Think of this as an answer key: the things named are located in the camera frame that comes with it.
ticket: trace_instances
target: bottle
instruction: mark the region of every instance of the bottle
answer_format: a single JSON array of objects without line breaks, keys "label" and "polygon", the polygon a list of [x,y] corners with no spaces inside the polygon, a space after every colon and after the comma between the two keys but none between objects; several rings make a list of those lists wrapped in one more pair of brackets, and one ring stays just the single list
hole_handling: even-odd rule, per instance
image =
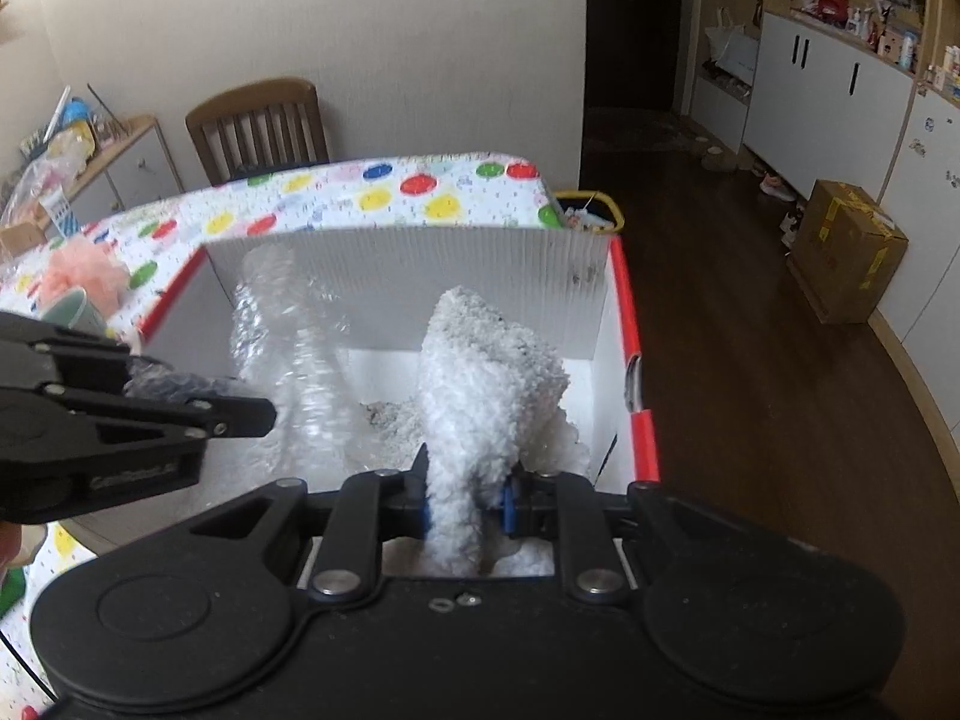
[{"label": "bottle", "polygon": [[917,45],[917,36],[913,32],[904,33],[904,42],[901,45],[901,55],[896,62],[902,69],[910,70],[913,65],[913,50]]}]

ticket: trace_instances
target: cardboard package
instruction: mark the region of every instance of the cardboard package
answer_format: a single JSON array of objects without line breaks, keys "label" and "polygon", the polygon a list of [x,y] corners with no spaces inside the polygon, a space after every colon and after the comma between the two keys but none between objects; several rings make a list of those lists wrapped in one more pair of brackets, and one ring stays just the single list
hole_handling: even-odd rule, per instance
[{"label": "cardboard package", "polygon": [[865,322],[906,245],[906,235],[861,187],[821,180],[787,266],[821,322]]},{"label": "cardboard package", "polygon": [[45,242],[47,237],[40,225],[33,221],[18,221],[9,227],[0,227],[0,250],[6,251],[8,256],[19,257]]},{"label": "cardboard package", "polygon": [[[344,375],[361,402],[414,395],[427,322],[440,295],[463,285],[541,334],[563,358],[570,386],[560,405],[589,447],[597,490],[624,493],[634,480],[659,478],[618,237],[384,226],[217,240],[196,252],[144,317],[144,353],[179,370],[234,375],[235,287],[244,255],[266,242],[293,250],[304,275],[339,296],[349,317]],[[119,546],[160,527],[164,498],[85,514],[70,532],[95,552]]]}]

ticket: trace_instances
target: pink bath sponge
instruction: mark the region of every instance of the pink bath sponge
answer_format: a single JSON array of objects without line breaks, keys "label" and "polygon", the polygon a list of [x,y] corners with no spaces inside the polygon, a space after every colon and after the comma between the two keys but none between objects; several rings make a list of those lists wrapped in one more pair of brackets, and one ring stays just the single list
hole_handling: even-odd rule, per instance
[{"label": "pink bath sponge", "polygon": [[107,244],[93,244],[75,235],[50,255],[40,279],[37,303],[49,308],[66,290],[83,287],[104,318],[116,313],[130,280],[130,271],[114,257]]}]

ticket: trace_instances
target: doorway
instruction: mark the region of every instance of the doorway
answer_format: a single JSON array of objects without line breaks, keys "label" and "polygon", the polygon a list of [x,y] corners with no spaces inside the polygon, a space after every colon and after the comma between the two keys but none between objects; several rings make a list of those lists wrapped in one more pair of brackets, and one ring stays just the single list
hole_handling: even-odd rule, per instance
[{"label": "doorway", "polygon": [[681,0],[587,0],[584,107],[668,111]]}]

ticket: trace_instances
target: metal screw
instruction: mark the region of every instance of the metal screw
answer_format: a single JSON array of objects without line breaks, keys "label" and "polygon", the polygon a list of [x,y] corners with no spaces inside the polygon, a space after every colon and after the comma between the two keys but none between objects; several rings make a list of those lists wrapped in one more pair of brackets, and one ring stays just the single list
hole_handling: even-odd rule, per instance
[{"label": "metal screw", "polygon": [[607,595],[623,586],[623,577],[608,568],[589,568],[579,574],[577,586],[590,595]]},{"label": "metal screw", "polygon": [[462,592],[457,596],[457,603],[462,607],[478,607],[483,603],[483,599],[472,592]]},{"label": "metal screw", "polygon": [[360,577],[342,568],[320,571],[313,578],[313,589],[323,595],[346,595],[360,586]]},{"label": "metal screw", "polygon": [[449,598],[431,598],[429,602],[427,602],[427,608],[438,611],[440,614],[445,614],[448,611],[453,611],[457,608],[457,605]]}]

